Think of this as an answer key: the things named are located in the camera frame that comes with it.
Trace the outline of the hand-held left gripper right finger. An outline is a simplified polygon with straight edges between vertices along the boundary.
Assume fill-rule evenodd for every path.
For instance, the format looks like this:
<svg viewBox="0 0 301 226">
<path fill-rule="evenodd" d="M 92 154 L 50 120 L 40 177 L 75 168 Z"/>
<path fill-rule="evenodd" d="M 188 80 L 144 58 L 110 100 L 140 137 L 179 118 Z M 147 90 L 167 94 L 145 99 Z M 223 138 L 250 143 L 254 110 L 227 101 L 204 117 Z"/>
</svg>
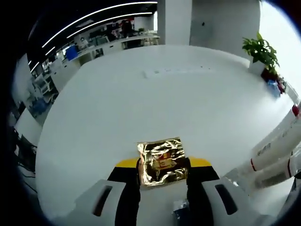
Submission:
<svg viewBox="0 0 301 226">
<path fill-rule="evenodd" d="M 253 226 L 255 210 L 241 187 L 220 178 L 209 161 L 188 159 L 187 198 L 193 225 Z"/>
</svg>

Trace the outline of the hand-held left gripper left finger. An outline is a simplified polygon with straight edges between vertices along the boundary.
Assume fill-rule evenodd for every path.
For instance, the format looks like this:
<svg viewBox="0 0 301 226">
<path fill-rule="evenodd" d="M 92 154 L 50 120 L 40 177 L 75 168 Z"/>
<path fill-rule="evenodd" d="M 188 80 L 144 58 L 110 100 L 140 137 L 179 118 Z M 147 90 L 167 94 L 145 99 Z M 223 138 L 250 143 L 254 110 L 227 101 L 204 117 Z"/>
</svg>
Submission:
<svg viewBox="0 0 301 226">
<path fill-rule="evenodd" d="M 140 194 L 140 158 L 119 162 L 107 179 L 101 179 L 76 201 L 68 226 L 135 226 Z"/>
</svg>

